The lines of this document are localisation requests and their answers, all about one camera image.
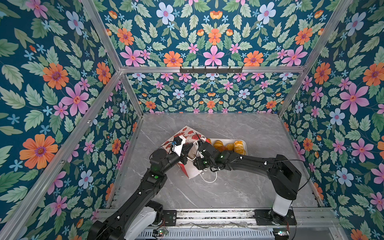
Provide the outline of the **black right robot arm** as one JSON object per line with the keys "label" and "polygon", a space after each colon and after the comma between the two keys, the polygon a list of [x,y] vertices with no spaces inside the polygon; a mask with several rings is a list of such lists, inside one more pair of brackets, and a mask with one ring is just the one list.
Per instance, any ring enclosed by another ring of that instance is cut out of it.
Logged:
{"label": "black right robot arm", "polygon": [[297,199],[302,178],[302,173],[283,155],[274,158],[246,156],[229,150],[219,151],[202,141],[198,141],[194,166],[199,170],[209,168],[212,172],[244,171],[265,176],[271,180],[276,193],[272,211],[281,217],[288,214],[292,202]]}

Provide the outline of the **red white paper bag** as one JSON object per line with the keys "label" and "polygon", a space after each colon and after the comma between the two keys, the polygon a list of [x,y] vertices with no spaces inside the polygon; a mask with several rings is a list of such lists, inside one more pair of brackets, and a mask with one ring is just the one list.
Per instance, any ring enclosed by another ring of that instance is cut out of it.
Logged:
{"label": "red white paper bag", "polygon": [[204,142],[212,144],[211,139],[206,138],[191,127],[184,126],[165,141],[162,148],[165,149],[168,154],[174,151],[177,153],[180,152],[182,159],[177,162],[176,166],[191,180],[197,176],[203,177],[205,170],[199,170],[194,165],[194,161],[197,160],[197,158],[203,157],[202,154],[198,152],[198,148]]}

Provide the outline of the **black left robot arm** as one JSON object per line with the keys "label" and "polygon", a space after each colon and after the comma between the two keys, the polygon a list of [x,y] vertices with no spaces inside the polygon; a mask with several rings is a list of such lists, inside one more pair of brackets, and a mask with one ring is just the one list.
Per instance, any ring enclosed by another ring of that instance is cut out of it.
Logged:
{"label": "black left robot arm", "polygon": [[147,226],[158,224],[163,207],[152,199],[165,185],[166,172],[177,163],[186,164],[193,143],[173,145],[171,152],[156,149],[150,155],[150,168],[131,197],[104,222],[96,221],[89,230],[89,240],[134,240]]}

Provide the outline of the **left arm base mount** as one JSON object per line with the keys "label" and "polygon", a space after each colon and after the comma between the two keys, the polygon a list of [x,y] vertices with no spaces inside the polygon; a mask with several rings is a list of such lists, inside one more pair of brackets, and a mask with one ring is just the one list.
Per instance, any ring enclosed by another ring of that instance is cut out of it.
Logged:
{"label": "left arm base mount", "polygon": [[155,221],[151,224],[151,226],[159,227],[161,225],[165,225],[166,227],[176,226],[178,212],[176,210],[161,210],[156,212]]}

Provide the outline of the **pale striped bread loaf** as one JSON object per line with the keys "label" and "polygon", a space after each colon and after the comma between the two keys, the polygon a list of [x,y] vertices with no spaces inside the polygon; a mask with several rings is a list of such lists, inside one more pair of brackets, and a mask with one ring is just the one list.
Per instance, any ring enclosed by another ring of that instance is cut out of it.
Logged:
{"label": "pale striped bread loaf", "polygon": [[244,146],[244,142],[243,141],[235,141],[234,142],[234,152],[235,153],[238,153],[240,155],[245,155],[246,154],[246,150],[245,150],[245,146]]}

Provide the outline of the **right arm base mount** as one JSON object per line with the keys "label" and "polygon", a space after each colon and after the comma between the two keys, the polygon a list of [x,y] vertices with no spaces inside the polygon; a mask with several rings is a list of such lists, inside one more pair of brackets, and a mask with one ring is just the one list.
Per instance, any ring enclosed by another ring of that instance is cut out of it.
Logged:
{"label": "right arm base mount", "polygon": [[292,209],[286,216],[275,213],[272,209],[254,210],[254,218],[259,226],[296,226],[297,221]]}

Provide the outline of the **large orange ring bread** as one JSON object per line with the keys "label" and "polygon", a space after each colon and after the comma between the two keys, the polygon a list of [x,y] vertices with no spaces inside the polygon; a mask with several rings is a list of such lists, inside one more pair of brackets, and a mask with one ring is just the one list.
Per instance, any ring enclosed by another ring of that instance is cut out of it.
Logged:
{"label": "large orange ring bread", "polygon": [[225,150],[233,151],[234,147],[235,147],[234,143],[229,143],[229,144],[225,145]]}

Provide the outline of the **striped yellow bread roll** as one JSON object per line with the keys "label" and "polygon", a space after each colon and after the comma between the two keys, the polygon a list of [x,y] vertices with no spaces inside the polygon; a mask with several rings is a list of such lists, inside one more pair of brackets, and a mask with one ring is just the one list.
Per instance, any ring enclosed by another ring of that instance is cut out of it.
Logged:
{"label": "striped yellow bread roll", "polygon": [[217,140],[217,141],[214,142],[213,146],[214,146],[215,149],[220,150],[224,146],[224,144],[223,144],[222,141]]}

